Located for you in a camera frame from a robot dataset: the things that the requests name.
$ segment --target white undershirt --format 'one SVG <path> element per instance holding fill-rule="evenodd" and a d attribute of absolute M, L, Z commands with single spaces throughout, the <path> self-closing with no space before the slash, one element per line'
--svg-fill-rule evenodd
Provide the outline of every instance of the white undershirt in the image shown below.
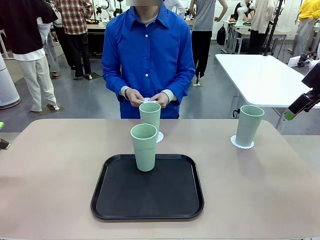
<path fill-rule="evenodd" d="M 41 17 L 38 17 L 37 23 L 38 23 L 38 29 L 41 35 L 42 42 L 44 43 L 48 39 L 48 34 L 50 32 L 50 27 L 52 23 L 43 24 Z M 18 61 L 35 61 L 35 60 L 42 59 L 45 55 L 46 55 L 45 50 L 41 48 L 39 50 L 32 51 L 26 54 L 13 53 L 13 58 Z"/>

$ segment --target black tray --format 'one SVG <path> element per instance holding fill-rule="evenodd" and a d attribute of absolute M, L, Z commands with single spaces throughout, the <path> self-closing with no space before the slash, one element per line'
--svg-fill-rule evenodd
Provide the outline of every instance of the black tray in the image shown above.
<path fill-rule="evenodd" d="M 138 170 L 134 154 L 112 156 L 91 201 L 93 215 L 104 220 L 191 219 L 203 208 L 197 166 L 179 154 L 157 154 L 149 172 Z"/>

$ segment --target blue shirt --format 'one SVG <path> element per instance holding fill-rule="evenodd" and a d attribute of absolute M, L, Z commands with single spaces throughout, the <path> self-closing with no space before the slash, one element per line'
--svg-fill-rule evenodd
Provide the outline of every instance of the blue shirt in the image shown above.
<path fill-rule="evenodd" d="M 146 27 L 132 6 L 108 23 L 102 66 L 106 87 L 120 102 L 121 118 L 140 118 L 139 108 L 119 95 L 128 86 L 144 98 L 171 90 L 177 100 L 161 110 L 161 118 L 175 119 L 196 74 L 189 26 L 162 5 L 157 19 Z"/>

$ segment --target light green cup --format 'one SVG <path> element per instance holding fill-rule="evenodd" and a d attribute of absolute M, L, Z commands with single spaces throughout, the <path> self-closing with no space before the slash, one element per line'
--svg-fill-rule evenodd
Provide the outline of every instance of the light green cup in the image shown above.
<path fill-rule="evenodd" d="M 139 106 L 142 123 L 151 124 L 156 127 L 159 134 L 161 106 L 156 102 L 145 102 Z"/>
<path fill-rule="evenodd" d="M 235 137 L 235 142 L 238 145 L 242 147 L 251 146 L 264 115 L 265 111 L 260 107 L 252 105 L 244 105 L 241 107 Z"/>
<path fill-rule="evenodd" d="M 154 169 L 158 131 L 151 124 L 139 124 L 131 129 L 131 137 L 137 168 L 142 172 Z"/>

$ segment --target gray floor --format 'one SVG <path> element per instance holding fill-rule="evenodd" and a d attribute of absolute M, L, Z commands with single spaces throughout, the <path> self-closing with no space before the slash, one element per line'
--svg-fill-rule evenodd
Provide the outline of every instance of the gray floor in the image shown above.
<path fill-rule="evenodd" d="M 215 60 L 215 54 L 220 54 L 221 47 L 212 44 L 208 59 L 203 87 L 190 87 L 189 96 L 185 97 L 181 109 L 181 119 L 226 119 L 234 92 L 234 86 L 228 76 Z M 280 59 L 288 62 L 289 55 L 282 52 Z M 67 65 L 64 56 L 59 57 L 61 77 L 53 81 L 57 101 L 65 110 L 43 117 L 36 117 L 31 108 L 31 96 L 24 79 L 16 83 L 22 102 L 13 108 L 0 111 L 0 121 L 5 122 L 3 132 L 21 132 L 31 122 L 40 118 L 104 118 L 119 119 L 119 103 L 115 94 L 105 87 L 102 78 L 92 81 L 72 80 L 74 72 Z M 102 74 L 100 59 L 91 60 L 92 71 Z M 265 110 L 264 119 L 276 125 L 279 117 L 269 108 Z M 287 122 L 281 133 L 284 135 L 320 135 L 319 110 L 301 113 L 294 120 Z"/>

